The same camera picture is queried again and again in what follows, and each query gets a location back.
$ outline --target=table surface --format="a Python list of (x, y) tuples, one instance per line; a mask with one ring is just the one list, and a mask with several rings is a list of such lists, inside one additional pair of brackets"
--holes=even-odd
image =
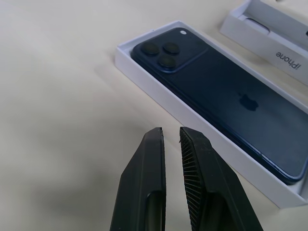
[[(191, 230), (181, 124), (114, 66), (117, 44), (175, 20), (202, 30), (308, 105), (308, 89), (219, 34), (240, 0), (0, 1), (0, 229), (109, 230), (120, 175), (163, 127), (166, 231)], [(304, 231), (239, 176), (265, 231)]]

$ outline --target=smartphone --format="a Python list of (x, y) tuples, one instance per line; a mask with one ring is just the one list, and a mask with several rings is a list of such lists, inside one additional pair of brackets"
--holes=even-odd
[(131, 57), (286, 184), (308, 162), (308, 115), (185, 28), (135, 46)]

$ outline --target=apple logo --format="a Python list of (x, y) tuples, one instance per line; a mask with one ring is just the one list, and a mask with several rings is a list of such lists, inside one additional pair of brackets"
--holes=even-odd
[(251, 100), (246, 94), (240, 98), (241, 105), (249, 111), (255, 112), (259, 104), (255, 100)]

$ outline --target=camera module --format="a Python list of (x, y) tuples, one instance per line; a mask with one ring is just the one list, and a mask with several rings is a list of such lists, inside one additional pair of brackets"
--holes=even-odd
[(141, 50), (143, 53), (149, 56), (154, 56), (159, 53), (159, 48), (152, 42), (145, 42), (142, 44)]
[(162, 67), (166, 68), (174, 68), (177, 64), (174, 58), (172, 58), (170, 55), (162, 55), (158, 59), (158, 63)]
[(173, 42), (165, 43), (163, 48), (169, 54), (178, 54), (180, 52), (179, 46)]

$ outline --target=white box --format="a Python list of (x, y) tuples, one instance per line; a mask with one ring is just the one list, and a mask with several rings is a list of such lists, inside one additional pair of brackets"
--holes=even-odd
[(231, 11), (220, 32), (308, 85), (308, 25), (260, 0)]
[[(157, 30), (152, 30), (131, 41), (118, 45), (115, 55), (116, 67), (173, 115), (181, 124), (198, 130), (208, 137), (220, 156), (279, 208), (307, 204), (308, 183), (305, 180), (293, 186), (284, 184), (131, 59), (130, 52), (137, 44), (176, 27), (183, 27), (193, 32), (206, 43), (266, 84), (264, 76), (243, 64), (231, 53), (217, 46), (207, 35), (197, 32), (180, 21), (173, 22)], [(284, 96), (289, 100), (291, 99), (290, 101), (294, 100), (294, 98), (286, 95), (283, 91), (279, 93), (282, 95), (285, 94)]]

